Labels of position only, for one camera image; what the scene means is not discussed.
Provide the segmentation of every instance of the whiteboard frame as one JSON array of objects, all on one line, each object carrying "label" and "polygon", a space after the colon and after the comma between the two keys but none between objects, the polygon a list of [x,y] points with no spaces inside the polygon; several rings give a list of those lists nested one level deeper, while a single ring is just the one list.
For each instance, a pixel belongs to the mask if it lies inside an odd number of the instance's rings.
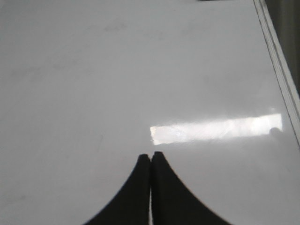
[{"label": "whiteboard frame", "polygon": [[287,108],[298,145],[300,145],[300,99],[285,56],[276,35],[265,0],[253,0],[262,32],[270,53],[279,87]]}]

